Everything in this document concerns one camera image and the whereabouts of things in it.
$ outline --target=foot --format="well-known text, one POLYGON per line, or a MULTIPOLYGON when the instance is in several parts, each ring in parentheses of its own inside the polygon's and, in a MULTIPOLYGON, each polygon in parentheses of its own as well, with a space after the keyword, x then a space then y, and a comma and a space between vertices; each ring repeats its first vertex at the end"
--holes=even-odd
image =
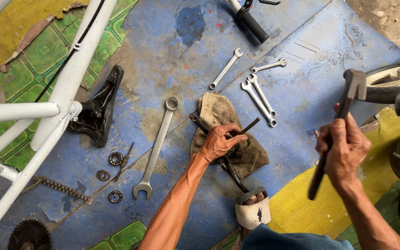
MULTIPOLYGON (((251 196, 251 198, 249 198, 246 202, 243 203, 243 205, 245 206, 251 206, 254 205, 256 203, 259 203, 261 201, 263 201, 265 199, 265 197, 263 196, 263 193, 260 192, 256 195, 251 196)), ((247 229, 247 228, 243 228, 242 230, 242 240, 244 240, 246 238, 246 236, 251 232, 252 230, 247 229)))

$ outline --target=large wrench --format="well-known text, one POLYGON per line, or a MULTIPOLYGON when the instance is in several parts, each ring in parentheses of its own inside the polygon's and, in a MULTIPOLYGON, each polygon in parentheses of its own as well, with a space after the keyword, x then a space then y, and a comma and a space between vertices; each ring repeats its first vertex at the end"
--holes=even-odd
POLYGON ((160 154, 161 146, 163 145, 164 137, 168 132, 169 123, 171 122, 174 111, 178 108, 180 102, 175 97, 170 97, 166 100, 166 114, 164 115, 163 122, 161 122, 160 131, 158 132, 154 148, 151 152, 151 157, 147 162, 146 170, 144 171, 143 179, 132 189, 135 199, 138 199, 138 191, 143 190, 147 192, 147 200, 152 195, 151 176, 154 172, 155 164, 157 163, 158 155, 160 154))
POLYGON ((271 127, 275 127, 277 125, 277 121, 271 117, 271 115, 266 110, 265 106, 260 102, 258 97, 255 95, 255 93, 253 92, 253 88, 251 88, 251 83, 248 80, 246 80, 246 82, 242 82, 242 89, 246 90, 249 93, 249 95, 253 98, 253 100, 256 102, 256 104, 259 106, 260 110, 263 112, 263 114, 265 114, 266 118, 268 119, 269 125, 271 127))
POLYGON ((259 71, 259 70, 268 69, 268 68, 279 66, 279 65, 285 66, 286 63, 287 62, 285 61, 285 58, 281 58, 278 62, 271 63, 271 64, 268 64, 268 65, 265 65, 262 67, 253 67, 251 70, 253 70, 254 73, 257 73, 257 71, 259 71))
POLYGON ((271 106, 268 103, 268 100, 266 99, 265 95, 263 94, 262 89, 260 88, 259 83, 257 82, 257 76, 253 73, 251 73, 251 76, 252 76, 251 79, 248 77, 248 81, 250 83, 252 83, 254 85, 254 87, 256 88, 257 92, 259 93, 260 97, 262 98, 263 103, 266 106, 266 109, 269 112, 269 115, 272 117, 275 117, 275 111, 272 110, 271 106))
POLYGON ((236 49, 234 51, 234 55, 232 56, 231 60, 226 64, 225 68, 220 72, 219 76, 209 85, 209 88, 214 89, 217 86, 217 83, 219 83, 220 79, 225 75, 226 71, 231 67, 231 65, 234 63, 234 61, 241 57, 243 53, 239 53, 240 48, 236 49))

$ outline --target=man's left hand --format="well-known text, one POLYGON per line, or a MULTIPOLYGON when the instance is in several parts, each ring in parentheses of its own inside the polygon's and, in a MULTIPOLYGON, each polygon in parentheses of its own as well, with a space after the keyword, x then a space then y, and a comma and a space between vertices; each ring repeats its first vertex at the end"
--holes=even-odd
POLYGON ((242 131, 242 129, 235 123, 212 126, 197 154, 205 158, 208 162, 212 162, 224 156, 234 145, 248 139, 246 135, 237 135, 240 131, 242 131), (226 133, 230 133, 234 135, 234 137, 227 139, 225 137, 226 133))

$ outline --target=rag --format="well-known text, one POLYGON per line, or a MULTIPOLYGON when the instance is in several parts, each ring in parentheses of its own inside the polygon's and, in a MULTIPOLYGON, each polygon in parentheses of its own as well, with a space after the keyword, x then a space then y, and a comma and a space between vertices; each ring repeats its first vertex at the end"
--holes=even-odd
MULTIPOLYGON (((199 118, 209 129, 214 125, 225 125, 232 122, 242 128, 231 102, 225 96, 219 95, 217 91, 206 92, 198 100, 198 105, 199 118)), ((230 159, 240 179, 244 179, 269 163, 268 154, 262 148, 262 145, 250 133, 247 132, 245 135, 248 136, 248 140, 240 143, 236 154, 230 159)), ((200 128, 197 128, 191 142, 191 155, 200 149, 205 139, 206 134, 200 128)))

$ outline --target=cable clip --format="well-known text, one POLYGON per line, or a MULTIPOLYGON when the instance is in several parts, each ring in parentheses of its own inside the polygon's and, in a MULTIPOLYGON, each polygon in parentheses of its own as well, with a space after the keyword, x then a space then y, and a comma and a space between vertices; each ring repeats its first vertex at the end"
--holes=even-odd
POLYGON ((73 48, 75 48, 76 50, 80 50, 81 47, 81 43, 75 42, 75 45, 73 46, 73 48))

